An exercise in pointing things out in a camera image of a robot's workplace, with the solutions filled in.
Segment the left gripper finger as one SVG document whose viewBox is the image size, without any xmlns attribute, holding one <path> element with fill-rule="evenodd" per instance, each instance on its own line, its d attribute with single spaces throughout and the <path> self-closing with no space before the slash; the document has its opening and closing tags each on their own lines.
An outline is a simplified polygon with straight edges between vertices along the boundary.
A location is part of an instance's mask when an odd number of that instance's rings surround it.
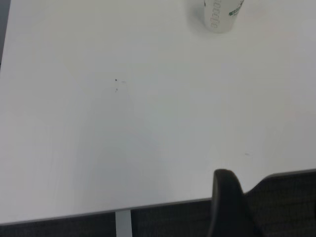
<svg viewBox="0 0 316 237">
<path fill-rule="evenodd" d="M 213 174 L 209 237 L 262 237 L 236 175 L 227 169 Z"/>
</svg>

